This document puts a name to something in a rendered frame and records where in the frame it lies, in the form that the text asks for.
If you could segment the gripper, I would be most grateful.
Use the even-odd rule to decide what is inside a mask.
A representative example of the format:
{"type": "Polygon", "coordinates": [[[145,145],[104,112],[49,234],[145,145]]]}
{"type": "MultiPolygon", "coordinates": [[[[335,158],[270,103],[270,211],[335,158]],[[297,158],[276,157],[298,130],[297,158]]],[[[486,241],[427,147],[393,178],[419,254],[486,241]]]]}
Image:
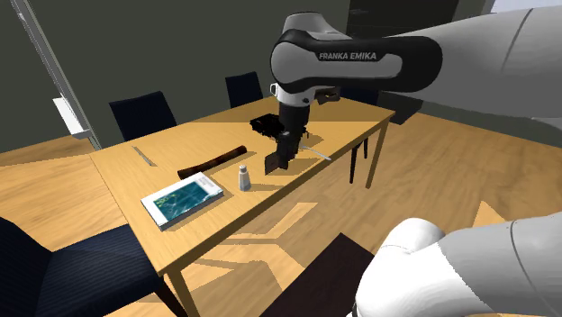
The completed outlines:
{"type": "Polygon", "coordinates": [[[289,162],[295,158],[299,150],[299,142],[308,123],[310,114],[310,106],[292,106],[288,104],[279,104],[278,120],[284,129],[280,134],[280,138],[285,144],[282,150],[280,143],[276,144],[276,150],[267,156],[264,160],[264,173],[268,175],[277,168],[281,168],[283,161],[283,169],[288,169],[289,162]]]}

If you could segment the black flat object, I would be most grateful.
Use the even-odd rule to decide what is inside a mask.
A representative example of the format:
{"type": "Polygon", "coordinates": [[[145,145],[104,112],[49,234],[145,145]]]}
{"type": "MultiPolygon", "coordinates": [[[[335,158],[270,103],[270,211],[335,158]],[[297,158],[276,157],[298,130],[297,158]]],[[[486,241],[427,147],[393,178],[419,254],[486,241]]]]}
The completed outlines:
{"type": "Polygon", "coordinates": [[[267,113],[249,121],[253,131],[259,134],[276,139],[285,130],[284,125],[279,121],[279,116],[267,113]]]}

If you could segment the dark brown rolling pin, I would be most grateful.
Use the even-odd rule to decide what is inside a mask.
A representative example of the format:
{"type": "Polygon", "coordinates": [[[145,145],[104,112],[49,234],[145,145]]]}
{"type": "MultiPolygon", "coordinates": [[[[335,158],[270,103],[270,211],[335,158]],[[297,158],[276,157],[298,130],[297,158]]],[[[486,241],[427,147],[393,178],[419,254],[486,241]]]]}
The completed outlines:
{"type": "Polygon", "coordinates": [[[200,172],[205,172],[208,169],[211,168],[215,168],[219,165],[221,165],[222,163],[225,163],[231,159],[235,159],[238,156],[241,156],[243,154],[245,154],[247,152],[247,148],[243,145],[237,147],[236,149],[230,150],[216,158],[212,158],[208,161],[205,161],[204,163],[201,163],[199,165],[196,166],[192,166],[190,168],[184,168],[181,170],[177,171],[177,175],[178,177],[183,180],[186,179],[194,174],[200,173],[200,172]]]}

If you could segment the wooden table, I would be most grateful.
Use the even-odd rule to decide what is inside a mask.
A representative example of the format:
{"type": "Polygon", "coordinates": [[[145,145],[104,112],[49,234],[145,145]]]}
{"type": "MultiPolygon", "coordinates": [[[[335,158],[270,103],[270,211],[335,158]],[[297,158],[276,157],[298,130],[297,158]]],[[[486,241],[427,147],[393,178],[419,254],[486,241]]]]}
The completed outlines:
{"type": "Polygon", "coordinates": [[[166,275],[188,317],[199,317],[181,271],[234,232],[317,175],[373,133],[385,137],[393,111],[346,98],[312,104],[307,125],[311,133],[286,170],[264,173],[264,158],[276,149],[273,140],[253,131],[249,121],[277,109],[274,97],[174,128],[98,150],[91,155],[126,221],[159,275],[166,275]],[[161,231],[141,199],[177,182],[177,171],[204,163],[243,145],[247,153],[206,171],[225,192],[202,211],[161,231]],[[138,147],[157,167],[149,166],[131,146],[138,147]],[[251,188],[239,189],[239,168],[246,165],[251,188]]]}

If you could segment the teal and white book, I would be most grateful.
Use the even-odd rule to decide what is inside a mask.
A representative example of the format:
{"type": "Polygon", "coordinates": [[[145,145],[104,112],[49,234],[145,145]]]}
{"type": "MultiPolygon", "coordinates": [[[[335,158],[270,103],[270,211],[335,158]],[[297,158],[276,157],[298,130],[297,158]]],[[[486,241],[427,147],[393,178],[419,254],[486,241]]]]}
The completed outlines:
{"type": "Polygon", "coordinates": [[[223,197],[223,190],[202,172],[187,177],[140,201],[161,231],[223,197]]]}

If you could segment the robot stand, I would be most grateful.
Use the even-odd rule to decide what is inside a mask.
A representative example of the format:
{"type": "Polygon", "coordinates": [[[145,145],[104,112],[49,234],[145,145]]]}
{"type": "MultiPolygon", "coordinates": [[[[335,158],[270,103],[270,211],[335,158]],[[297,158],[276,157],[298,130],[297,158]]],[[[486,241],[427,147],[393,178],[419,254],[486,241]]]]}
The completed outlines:
{"type": "Polygon", "coordinates": [[[373,257],[339,234],[259,317],[346,317],[373,257]]]}

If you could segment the grey door frame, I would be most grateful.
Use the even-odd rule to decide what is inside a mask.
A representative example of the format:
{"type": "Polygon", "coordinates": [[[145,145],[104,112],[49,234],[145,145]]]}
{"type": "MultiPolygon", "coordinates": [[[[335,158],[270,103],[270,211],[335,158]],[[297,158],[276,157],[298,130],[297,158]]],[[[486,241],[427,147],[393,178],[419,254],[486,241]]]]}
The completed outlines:
{"type": "Polygon", "coordinates": [[[28,0],[10,0],[10,2],[59,91],[60,97],[53,98],[53,103],[56,105],[70,135],[78,140],[88,139],[95,150],[100,150],[102,146],[99,139],[86,118],[85,112],[58,62],[30,2],[28,0]]]}

